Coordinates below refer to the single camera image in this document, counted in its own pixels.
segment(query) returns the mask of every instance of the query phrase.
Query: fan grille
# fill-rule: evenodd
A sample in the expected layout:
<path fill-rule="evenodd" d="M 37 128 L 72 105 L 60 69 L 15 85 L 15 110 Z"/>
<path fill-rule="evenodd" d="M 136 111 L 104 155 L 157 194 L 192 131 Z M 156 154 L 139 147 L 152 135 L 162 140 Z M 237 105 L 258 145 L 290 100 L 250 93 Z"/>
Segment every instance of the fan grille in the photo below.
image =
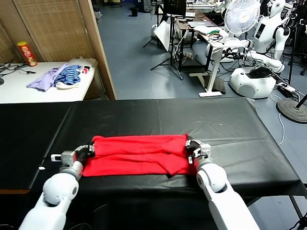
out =
<path fill-rule="evenodd" d="M 235 35 L 250 30 L 260 16 L 260 3 L 257 0 L 234 0 L 226 10 L 225 26 Z"/>

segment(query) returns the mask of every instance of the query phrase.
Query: black tablecloth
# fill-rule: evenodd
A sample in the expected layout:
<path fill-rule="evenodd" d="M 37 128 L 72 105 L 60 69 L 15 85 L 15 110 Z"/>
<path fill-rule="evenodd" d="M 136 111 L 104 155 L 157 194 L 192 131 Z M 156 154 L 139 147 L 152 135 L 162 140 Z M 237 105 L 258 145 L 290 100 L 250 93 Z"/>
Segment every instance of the black tablecloth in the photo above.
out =
<path fill-rule="evenodd" d="M 41 116 L 48 122 L 54 115 L 41 113 Z M 45 134 L 46 129 L 36 125 L 35 119 L 33 128 L 41 135 Z M 294 169 L 245 98 L 72 103 L 48 154 L 73 150 L 95 135 L 186 133 L 212 146 L 213 160 L 225 168 L 230 183 L 244 198 L 306 195 Z M 53 168 L 56 164 L 46 160 L 44 165 Z M 43 182 L 56 172 L 40 172 L 32 190 L 41 191 Z M 195 177 L 184 175 L 82 178 L 79 194 L 105 197 L 147 194 L 203 196 Z"/>
<path fill-rule="evenodd" d="M 0 104 L 0 190 L 32 187 L 38 167 L 70 106 L 70 103 Z"/>

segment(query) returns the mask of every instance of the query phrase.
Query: blue striped cloth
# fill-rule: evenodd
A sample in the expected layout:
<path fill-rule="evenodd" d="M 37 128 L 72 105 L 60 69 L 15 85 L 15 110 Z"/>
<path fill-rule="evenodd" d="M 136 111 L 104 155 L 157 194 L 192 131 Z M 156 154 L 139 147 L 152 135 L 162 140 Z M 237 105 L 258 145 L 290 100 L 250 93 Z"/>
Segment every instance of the blue striped cloth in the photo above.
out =
<path fill-rule="evenodd" d="M 80 74 L 81 66 L 72 65 L 68 66 L 57 76 L 54 81 L 54 85 L 58 82 L 63 82 L 65 85 L 74 85 L 81 81 Z"/>

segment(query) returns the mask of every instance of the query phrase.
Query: black round base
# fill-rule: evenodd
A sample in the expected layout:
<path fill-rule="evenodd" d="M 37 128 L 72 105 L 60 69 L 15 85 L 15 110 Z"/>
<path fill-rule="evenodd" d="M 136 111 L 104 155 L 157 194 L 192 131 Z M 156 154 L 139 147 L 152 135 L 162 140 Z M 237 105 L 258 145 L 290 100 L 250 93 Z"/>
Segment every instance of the black round base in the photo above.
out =
<path fill-rule="evenodd" d="M 296 105 L 298 102 L 293 100 L 280 100 L 276 104 L 278 112 L 290 121 L 307 124 L 307 107 L 303 104 L 298 109 Z"/>

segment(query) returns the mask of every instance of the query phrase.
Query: laptop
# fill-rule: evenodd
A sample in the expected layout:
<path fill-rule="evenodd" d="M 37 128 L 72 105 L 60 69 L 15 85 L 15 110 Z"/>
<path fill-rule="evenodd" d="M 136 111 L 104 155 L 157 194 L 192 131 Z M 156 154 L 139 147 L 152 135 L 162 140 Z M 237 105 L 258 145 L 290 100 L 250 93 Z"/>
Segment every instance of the laptop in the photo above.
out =
<path fill-rule="evenodd" d="M 195 18 L 195 12 L 186 12 L 187 18 Z"/>
<path fill-rule="evenodd" d="M 216 26 L 215 24 L 213 24 L 212 22 L 188 22 L 189 26 L 194 28 L 198 25 L 204 25 L 204 26 L 207 26 L 207 27 L 213 27 L 213 26 Z"/>

